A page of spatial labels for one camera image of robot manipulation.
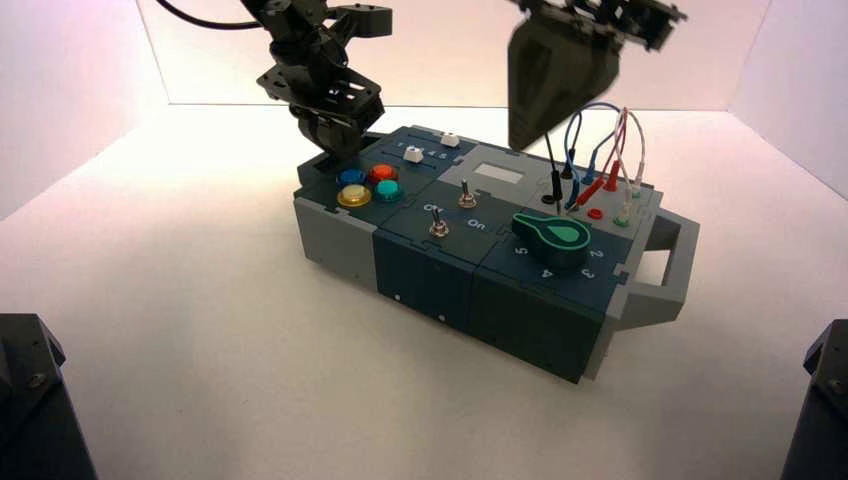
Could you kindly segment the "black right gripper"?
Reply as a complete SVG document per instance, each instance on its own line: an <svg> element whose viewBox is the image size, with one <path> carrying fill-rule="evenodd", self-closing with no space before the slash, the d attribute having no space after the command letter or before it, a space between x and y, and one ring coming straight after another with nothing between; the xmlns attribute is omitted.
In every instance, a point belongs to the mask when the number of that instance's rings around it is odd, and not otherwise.
<svg viewBox="0 0 848 480"><path fill-rule="evenodd" d="M688 15L661 1L518 1L529 20L508 45L508 142L524 150L618 74L610 43L660 50Z"/></svg>

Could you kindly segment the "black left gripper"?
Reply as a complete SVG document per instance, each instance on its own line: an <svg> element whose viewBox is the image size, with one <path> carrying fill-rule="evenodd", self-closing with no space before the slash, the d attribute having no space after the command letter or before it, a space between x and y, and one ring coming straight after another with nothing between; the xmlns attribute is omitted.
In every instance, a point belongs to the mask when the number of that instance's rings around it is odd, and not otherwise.
<svg viewBox="0 0 848 480"><path fill-rule="evenodd" d="M384 114L381 87L345 65L279 61L257 84L289 104L305 138L340 160L359 152L363 132Z"/></svg>

